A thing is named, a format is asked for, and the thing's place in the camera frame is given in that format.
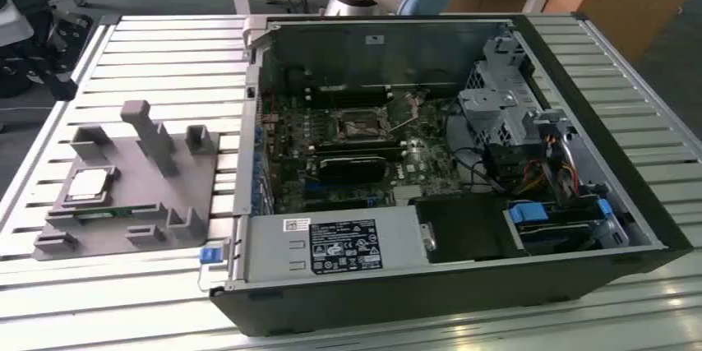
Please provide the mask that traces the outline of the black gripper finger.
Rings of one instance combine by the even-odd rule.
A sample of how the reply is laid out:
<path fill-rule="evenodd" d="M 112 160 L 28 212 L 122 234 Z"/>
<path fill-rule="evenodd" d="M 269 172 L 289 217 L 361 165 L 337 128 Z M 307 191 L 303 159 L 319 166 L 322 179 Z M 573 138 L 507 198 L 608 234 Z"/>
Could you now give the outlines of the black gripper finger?
<path fill-rule="evenodd" d="M 68 74 L 51 74 L 47 86 L 58 101 L 72 101 L 78 94 L 78 84 Z"/>

